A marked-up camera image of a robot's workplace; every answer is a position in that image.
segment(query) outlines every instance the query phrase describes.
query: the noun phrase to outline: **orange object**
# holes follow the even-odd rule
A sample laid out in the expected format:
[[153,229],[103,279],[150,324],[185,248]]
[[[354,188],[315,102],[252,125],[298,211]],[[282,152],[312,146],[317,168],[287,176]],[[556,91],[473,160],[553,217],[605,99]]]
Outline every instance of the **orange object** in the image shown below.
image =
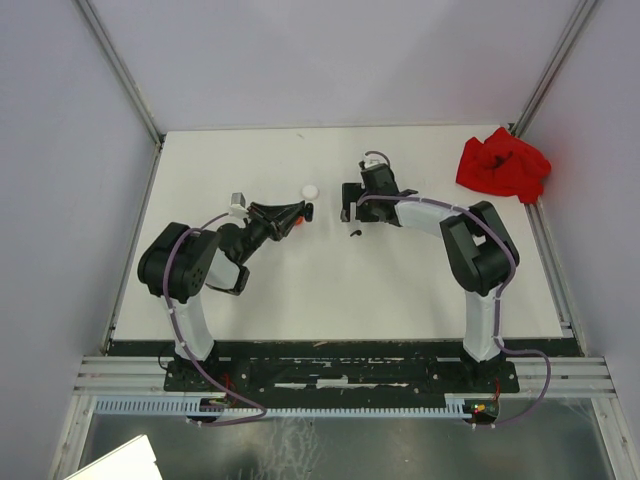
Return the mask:
[[540,151],[503,127],[482,143],[468,140],[456,182],[471,190],[535,203],[544,191],[542,180],[551,173],[551,164]]

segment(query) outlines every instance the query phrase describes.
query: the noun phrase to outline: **metal frame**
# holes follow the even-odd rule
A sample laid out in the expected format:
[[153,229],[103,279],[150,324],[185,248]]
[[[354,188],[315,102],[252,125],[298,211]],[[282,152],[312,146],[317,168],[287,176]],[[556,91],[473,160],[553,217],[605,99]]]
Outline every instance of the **metal frame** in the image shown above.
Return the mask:
[[156,178],[156,173],[158,171],[158,164],[160,163],[160,155],[162,154],[162,147],[164,142],[156,144],[153,160],[151,162],[151,169],[149,170],[149,177],[147,180],[147,186],[142,197],[142,202],[140,208],[138,209],[138,218],[136,220],[136,225],[131,236],[131,240],[129,242],[129,250],[127,254],[127,260],[124,266],[124,270],[122,272],[122,277],[120,278],[120,285],[118,286],[118,292],[115,297],[113,309],[111,311],[111,315],[107,321],[105,326],[104,333],[101,337],[100,342],[100,353],[103,355],[109,349],[109,344],[111,342],[111,338],[113,337],[113,333],[115,331],[115,324],[118,319],[118,315],[120,314],[120,308],[122,307],[122,301],[124,300],[124,291],[127,286],[127,279],[129,278],[129,272],[131,271],[131,266],[133,265],[133,257],[136,250],[136,245],[138,243],[138,238],[140,238],[140,232],[142,231],[142,222],[144,220],[145,213],[147,212],[147,206],[149,205],[149,198],[151,197],[151,190],[153,187],[153,182]]
[[[161,362],[169,360],[171,357],[160,359]],[[516,365],[522,390],[517,394],[503,393],[502,397],[526,399],[537,396],[546,374],[544,362],[537,358],[510,360]],[[94,413],[194,416],[195,406],[202,398],[223,397],[221,393],[165,392],[165,374],[156,357],[85,357],[50,477],[63,479],[78,469]],[[640,479],[635,449],[603,358],[553,358],[547,397],[591,398],[616,478]],[[462,399],[482,398],[482,395],[457,394],[446,398],[448,406],[445,409],[281,409],[271,415],[459,419],[464,416],[459,408]],[[236,412],[238,415],[250,413],[249,409]]]
[[[105,333],[105,345],[109,341],[113,323],[117,316],[121,301],[123,285],[132,262],[132,252],[137,241],[147,202],[153,185],[158,158],[162,146],[163,135],[156,127],[150,109],[142,99],[140,92],[126,65],[117,54],[107,31],[99,19],[91,0],[73,0],[94,34],[96,41],[111,64],[114,74],[123,86],[132,105],[141,117],[150,137],[157,145],[153,168],[136,231],[132,239],[132,248],[127,260],[127,267],[118,292],[116,306]],[[516,136],[522,136],[530,126],[535,114],[549,92],[553,81],[557,78],[561,67],[572,52],[588,21],[593,17],[600,0],[580,0],[571,15],[562,36],[547,64],[532,95],[528,99],[517,122],[511,129]],[[564,281],[553,244],[549,236],[543,209],[540,204],[527,206],[527,215],[536,239],[545,273],[552,291],[554,303],[558,311],[565,337],[575,335],[583,351],[587,351],[584,335],[579,325],[570,294]],[[516,372],[522,391],[518,394],[503,394],[505,398],[532,398],[542,387],[545,376],[545,365],[535,358],[511,359],[516,365]],[[74,388],[74,397],[65,422],[60,444],[56,451],[55,461],[50,478],[61,479],[75,472],[79,466],[82,449],[88,434],[91,418],[98,412],[111,409],[112,413],[127,414],[144,410],[146,414],[184,415],[191,412],[195,402],[203,398],[202,393],[170,393],[163,390],[165,372],[158,365],[155,357],[86,357],[82,363],[78,380]],[[552,381],[547,393],[549,398],[591,398],[598,425],[604,439],[607,454],[611,461],[616,478],[631,480],[640,479],[637,451],[632,444],[613,383],[603,358],[553,358]],[[220,393],[208,393],[204,398],[221,397]],[[464,394],[447,395],[447,401],[453,409],[453,418],[459,418],[455,410]],[[386,409],[383,411],[314,411],[288,409],[274,412],[274,415],[295,416],[430,416],[434,412],[428,409]]]
[[105,28],[104,23],[100,20],[100,16],[98,15],[96,7],[93,5],[93,2],[91,0],[72,1],[82,15],[82,19],[84,20],[86,26],[89,28],[89,31],[96,39],[96,43],[102,50],[102,53],[105,55],[105,58],[111,66],[116,79],[124,89],[129,100],[131,100],[131,104],[134,110],[140,116],[140,120],[147,129],[149,136],[155,144],[160,144],[162,142],[163,135],[153,120],[151,109],[142,98],[142,94],[140,93],[136,82],[131,76],[127,65],[122,60],[122,57],[118,55],[118,52],[116,51],[114,44],[111,41],[109,34],[107,33],[107,29]]

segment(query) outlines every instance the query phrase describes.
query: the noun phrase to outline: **wire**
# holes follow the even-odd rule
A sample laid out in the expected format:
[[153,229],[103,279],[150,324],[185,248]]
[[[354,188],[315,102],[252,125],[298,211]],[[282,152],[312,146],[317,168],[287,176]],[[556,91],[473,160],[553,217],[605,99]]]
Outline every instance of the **wire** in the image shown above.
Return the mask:
[[384,158],[388,166],[391,166],[391,160],[389,160],[389,157],[387,157],[384,153],[379,152],[378,150],[369,150],[368,152],[364,152],[365,157],[368,157],[369,155],[378,155],[379,157]]
[[542,359],[544,360],[545,364],[547,365],[547,376],[545,378],[544,385],[542,386],[542,390],[540,391],[540,394],[538,395],[538,398],[535,399],[533,404],[527,410],[525,410],[522,413],[519,413],[515,417],[508,418],[508,419],[503,420],[501,422],[495,422],[494,425],[496,425],[496,426],[497,425],[508,425],[508,424],[511,424],[511,423],[515,423],[516,421],[521,420],[525,416],[531,415],[533,412],[535,412],[540,407],[540,405],[542,404],[542,400],[544,399],[545,395],[547,394],[547,390],[549,390],[549,384],[551,383],[551,360],[549,359],[547,354],[542,352],[541,350],[534,350],[534,349],[511,350],[509,348],[506,348],[500,342],[500,323],[501,323],[500,306],[501,306],[501,301],[502,301],[502,292],[504,292],[505,288],[507,288],[509,283],[511,283],[511,280],[513,280],[513,277],[516,274],[516,261],[515,261],[515,258],[513,258],[512,253],[509,251],[509,249],[504,244],[504,242],[502,240],[500,240],[500,237],[498,237],[498,235],[493,230],[491,230],[491,228],[489,228],[489,226],[486,223],[484,223],[480,218],[478,218],[476,215],[471,213],[466,208],[458,207],[457,205],[452,205],[450,203],[441,202],[439,200],[433,200],[431,198],[423,198],[423,197],[393,197],[393,196],[387,196],[387,195],[364,195],[364,196],[362,196],[362,197],[360,197],[358,199],[357,206],[362,205],[364,202],[366,202],[368,200],[380,200],[380,201],[383,201],[383,202],[427,203],[427,204],[430,204],[430,205],[435,205],[436,207],[442,207],[442,208],[446,208],[446,209],[449,209],[449,210],[453,210],[455,212],[462,213],[466,217],[468,217],[471,220],[473,220],[473,222],[476,225],[478,225],[478,227],[480,227],[482,229],[482,231],[484,231],[484,233],[486,233],[489,236],[489,238],[491,238],[494,242],[496,242],[498,247],[500,247],[500,250],[502,250],[502,252],[507,257],[507,260],[509,261],[509,275],[507,275],[506,280],[502,283],[502,285],[500,285],[498,287],[498,289],[496,291],[495,316],[494,316],[494,323],[493,323],[493,341],[495,342],[496,346],[500,349],[500,351],[505,353],[506,355],[512,355],[512,356],[518,356],[518,357],[520,357],[520,356],[529,356],[529,355],[537,355],[539,357],[542,357]]
[[169,343],[165,343],[164,346],[160,349],[160,351],[158,352],[158,365],[160,366],[161,369],[163,369],[165,372],[168,372],[169,369],[165,366],[162,365],[162,362],[160,362],[160,357],[162,357],[162,354],[164,352],[167,351],[167,348],[170,347],[171,345],[173,345],[173,342],[169,342]]
[[229,389],[229,388],[225,387],[224,385],[220,384],[214,378],[212,378],[211,375],[209,375],[204,368],[202,368],[202,365],[200,365],[200,362],[198,361],[198,359],[196,358],[194,353],[189,348],[189,345],[187,345],[187,343],[184,340],[184,337],[183,337],[182,332],[180,331],[180,327],[178,325],[178,318],[176,317],[175,309],[173,307],[173,300],[169,296],[169,274],[171,273],[171,267],[173,266],[173,262],[174,262],[174,260],[176,258],[176,254],[178,253],[178,249],[180,248],[182,243],[192,233],[200,233],[200,232],[202,232],[209,225],[211,225],[214,222],[217,222],[218,220],[220,220],[221,218],[226,217],[227,215],[229,215],[229,214],[228,213],[223,213],[221,215],[218,215],[217,217],[209,220],[202,227],[200,227],[200,228],[190,228],[190,229],[186,230],[182,235],[180,235],[180,237],[178,238],[178,241],[175,243],[175,245],[171,249],[171,253],[169,254],[169,259],[167,260],[167,265],[166,265],[166,267],[164,269],[164,275],[162,277],[162,294],[164,295],[164,299],[167,302],[167,308],[169,309],[169,316],[171,317],[171,325],[172,325],[173,331],[174,331],[174,333],[176,335],[176,339],[178,340],[178,343],[182,346],[182,349],[184,350],[184,352],[189,357],[189,360],[191,360],[191,363],[193,363],[193,366],[196,368],[196,370],[198,372],[200,372],[200,375],[202,375],[205,378],[205,380],[207,380],[211,385],[216,387],[218,390],[221,390],[221,391],[225,392],[227,395],[229,395],[232,398],[235,398],[235,399],[241,401],[242,403],[245,403],[246,405],[249,405],[251,407],[257,408],[258,410],[260,410],[260,413],[258,413],[256,415],[249,416],[249,417],[235,418],[235,419],[232,419],[232,420],[225,420],[225,421],[216,421],[214,423],[206,423],[206,424],[205,423],[201,423],[201,422],[196,422],[196,421],[193,421],[193,420],[189,420],[192,424],[196,424],[196,425],[199,425],[199,426],[200,425],[207,425],[207,426],[211,426],[211,427],[224,427],[224,426],[227,426],[227,425],[239,425],[239,424],[242,424],[242,423],[254,422],[256,420],[259,420],[259,419],[263,418],[267,414],[266,407],[263,407],[259,403],[256,403],[253,400],[249,400],[248,398],[240,395],[239,393],[234,392],[231,389]]

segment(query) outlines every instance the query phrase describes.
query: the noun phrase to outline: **purple cable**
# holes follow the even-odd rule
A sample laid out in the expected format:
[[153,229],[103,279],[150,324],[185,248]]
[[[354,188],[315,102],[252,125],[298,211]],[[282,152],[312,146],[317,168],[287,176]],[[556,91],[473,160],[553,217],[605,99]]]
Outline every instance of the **purple cable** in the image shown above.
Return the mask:
[[[167,302],[167,308],[169,309],[169,315],[171,317],[171,325],[173,327],[173,331],[176,334],[176,338],[178,339],[178,343],[180,345],[182,345],[182,348],[184,349],[185,353],[189,357],[189,360],[191,360],[191,363],[193,363],[193,366],[196,367],[196,370],[198,370],[198,372],[200,372],[200,375],[202,375],[209,383],[211,383],[211,385],[213,385],[217,389],[222,390],[227,395],[232,396],[233,398],[241,401],[242,403],[245,403],[247,405],[250,405],[250,406],[260,410],[259,414],[252,415],[250,417],[236,418],[236,419],[233,419],[233,420],[225,420],[225,421],[222,421],[222,422],[216,421],[214,423],[204,424],[204,425],[211,426],[211,427],[224,427],[224,426],[227,426],[227,425],[239,425],[241,423],[249,423],[249,422],[253,422],[253,421],[259,420],[259,419],[261,419],[262,417],[264,417],[267,414],[267,409],[265,407],[263,407],[259,403],[254,402],[253,400],[249,400],[248,398],[243,397],[239,393],[236,393],[236,392],[234,392],[232,390],[229,390],[228,388],[226,388],[225,386],[223,386],[219,382],[216,382],[206,372],[206,370],[204,368],[202,368],[202,365],[200,365],[200,362],[198,361],[196,356],[193,354],[193,352],[191,351],[189,346],[184,341],[184,337],[182,336],[182,332],[180,331],[180,327],[178,326],[178,319],[176,318],[176,313],[175,313],[175,310],[173,308],[173,301],[171,300],[171,297],[169,296],[169,273],[171,272],[171,267],[173,266],[173,262],[175,260],[175,257],[176,257],[176,254],[178,252],[178,249],[180,248],[180,245],[182,245],[182,243],[185,241],[185,239],[189,235],[191,235],[192,233],[194,233],[194,232],[202,232],[209,225],[211,225],[214,222],[217,222],[218,220],[220,220],[221,218],[226,217],[227,215],[229,215],[229,214],[228,213],[223,213],[221,215],[218,215],[217,217],[209,220],[202,227],[200,227],[200,228],[190,228],[189,230],[184,232],[182,235],[180,235],[180,238],[178,238],[178,241],[173,246],[173,249],[171,250],[171,253],[169,254],[169,259],[167,260],[167,266],[164,269],[164,276],[162,277],[162,293],[164,295],[165,301]],[[202,425],[201,423],[194,422],[194,421],[191,421],[191,423],[197,424],[197,425]]]
[[439,200],[433,200],[430,198],[422,198],[422,197],[392,197],[387,195],[365,195],[358,199],[357,205],[360,206],[367,200],[381,200],[385,202],[427,203],[430,205],[435,205],[436,207],[453,210],[455,212],[462,213],[463,215],[473,220],[473,222],[476,225],[478,225],[494,242],[496,242],[498,247],[500,247],[500,250],[502,250],[502,252],[507,257],[507,260],[509,261],[509,275],[507,276],[507,279],[502,283],[502,285],[500,285],[500,287],[498,287],[498,290],[496,291],[496,298],[495,298],[496,313],[495,313],[494,324],[493,324],[493,341],[495,342],[496,346],[500,349],[500,351],[505,353],[506,355],[513,355],[513,356],[537,355],[539,357],[542,357],[542,359],[547,365],[547,376],[545,378],[544,385],[542,386],[542,390],[540,391],[540,395],[538,395],[538,398],[536,398],[536,400],[527,410],[516,415],[515,417],[509,418],[507,420],[503,420],[501,422],[495,422],[493,425],[508,425],[511,423],[515,423],[516,421],[521,420],[525,416],[528,416],[531,413],[533,413],[535,410],[537,410],[542,404],[542,400],[544,399],[544,396],[547,394],[547,390],[549,390],[549,384],[551,383],[551,360],[549,360],[549,357],[547,356],[546,353],[540,350],[533,350],[533,349],[511,350],[505,347],[504,345],[502,345],[498,340],[498,337],[500,336],[500,322],[501,322],[501,317],[500,317],[501,305],[500,304],[502,301],[501,299],[502,292],[504,292],[504,289],[507,288],[507,285],[511,283],[511,280],[513,280],[513,277],[516,274],[516,261],[513,258],[513,255],[511,254],[509,249],[507,248],[507,246],[504,244],[504,242],[500,240],[500,237],[498,237],[498,235],[493,230],[491,230],[491,228],[489,228],[489,226],[486,223],[480,220],[480,218],[478,218],[476,215],[471,213],[469,210],[462,207],[458,207],[456,205],[452,205],[450,203],[441,202]]

